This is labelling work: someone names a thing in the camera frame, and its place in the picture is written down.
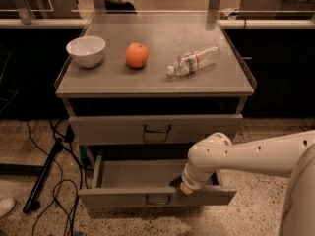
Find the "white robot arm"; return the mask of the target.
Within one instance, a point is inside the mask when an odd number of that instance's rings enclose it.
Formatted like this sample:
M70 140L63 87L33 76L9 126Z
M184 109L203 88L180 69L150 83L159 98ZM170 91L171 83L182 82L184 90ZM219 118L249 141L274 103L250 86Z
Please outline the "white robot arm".
M279 236L315 236L314 130L236 145L213 133L189 148L180 189L189 195L218 170L287 177Z

